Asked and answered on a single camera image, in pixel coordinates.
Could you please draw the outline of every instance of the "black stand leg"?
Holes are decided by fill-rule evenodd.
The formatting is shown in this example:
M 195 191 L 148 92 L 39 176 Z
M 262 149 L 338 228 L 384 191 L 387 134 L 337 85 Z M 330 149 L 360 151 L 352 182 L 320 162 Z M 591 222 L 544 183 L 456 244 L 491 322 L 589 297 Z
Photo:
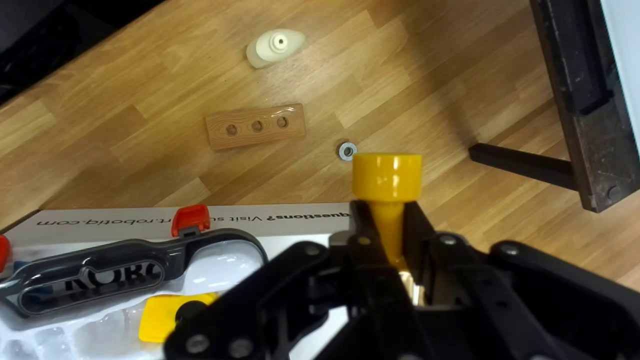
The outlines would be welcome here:
M 579 189 L 573 163 L 559 157 L 536 156 L 511 147 L 499 147 L 489 144 L 474 144 L 469 149 L 471 157 L 481 163 L 517 171 L 529 177 L 551 182 L 555 185 Z

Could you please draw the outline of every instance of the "white box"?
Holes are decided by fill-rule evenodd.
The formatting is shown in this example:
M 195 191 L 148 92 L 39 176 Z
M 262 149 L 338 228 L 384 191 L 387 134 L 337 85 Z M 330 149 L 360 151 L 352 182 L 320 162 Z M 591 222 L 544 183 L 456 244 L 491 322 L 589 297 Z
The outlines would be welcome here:
M 78 248 L 98 246 L 114 239 L 145 238 L 170 239 L 173 217 L 179 208 L 106 208 L 106 210 L 43 210 L 24 222 L 12 225 L 6 235 L 14 248 L 14 260 L 35 260 L 43 255 L 63 253 Z M 254 233 L 264 246 L 268 258 L 298 239 L 312 239 L 328 246 L 328 235 L 348 229 L 348 204 L 279 204 L 279 206 L 211 206 L 212 228 L 241 228 Z M 234 262 L 215 267 L 217 284 L 225 284 L 221 292 L 236 282 Z M 106 306 L 93 316 L 39 323 L 27 329 L 0 323 L 0 357 L 91 357 L 82 353 L 78 334 L 100 331 L 94 323 L 113 323 L 114 317 L 138 314 L 145 297 Z M 344 309 L 334 309 L 330 319 L 304 341 L 301 341 L 293 357 L 312 357 L 328 338 L 332 338 L 347 322 Z M 93 357 L 163 357 L 160 347 L 140 346 L 137 331 L 131 327 L 106 327 L 106 334 L 131 334 L 119 343 L 132 346 L 132 352 L 105 353 Z

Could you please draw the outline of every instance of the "wooden floor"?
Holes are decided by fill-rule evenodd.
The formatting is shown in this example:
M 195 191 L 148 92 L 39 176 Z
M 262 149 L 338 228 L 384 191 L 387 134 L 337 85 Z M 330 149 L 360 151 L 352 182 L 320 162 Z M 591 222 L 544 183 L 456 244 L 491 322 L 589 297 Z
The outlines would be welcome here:
M 309 45 L 252 69 L 271 28 Z M 204 114 L 301 101 L 304 140 L 212 151 Z M 476 140 L 567 156 L 527 0 L 169 0 L 0 110 L 0 225 L 39 208 L 347 202 L 363 151 L 424 153 L 423 208 L 640 290 L 640 196 L 604 213 L 474 163 Z

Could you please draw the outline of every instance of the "wooden block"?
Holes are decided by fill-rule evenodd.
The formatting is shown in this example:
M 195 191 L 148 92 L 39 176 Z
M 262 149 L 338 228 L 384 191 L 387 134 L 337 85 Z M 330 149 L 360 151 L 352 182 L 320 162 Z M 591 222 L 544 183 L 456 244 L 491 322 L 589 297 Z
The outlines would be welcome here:
M 303 104 L 217 112 L 204 116 L 215 149 L 303 138 L 307 134 Z

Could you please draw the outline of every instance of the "white surface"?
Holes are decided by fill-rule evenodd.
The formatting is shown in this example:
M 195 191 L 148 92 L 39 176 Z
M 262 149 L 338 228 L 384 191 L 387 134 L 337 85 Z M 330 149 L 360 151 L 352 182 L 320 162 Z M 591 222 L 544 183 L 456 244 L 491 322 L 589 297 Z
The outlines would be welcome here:
M 18 260 L 43 258 L 122 238 L 166 239 L 176 208 L 131 210 L 49 210 L 39 212 L 9 238 Z M 328 244 L 328 235 L 348 228 L 348 204 L 307 206 L 212 206 L 215 228 L 252 231 L 268 258 L 301 239 Z M 238 241 L 201 250 L 185 273 L 181 294 L 226 292 L 258 267 L 254 248 Z M 96 308 L 85 317 L 67 317 L 17 329 L 0 308 L 0 360 L 159 360 L 160 346 L 142 346 L 134 334 L 146 296 Z M 344 308 L 307 335 L 291 353 L 293 360 L 314 357 L 328 338 L 347 322 Z
M 602 0 L 600 3 L 640 151 L 640 0 Z

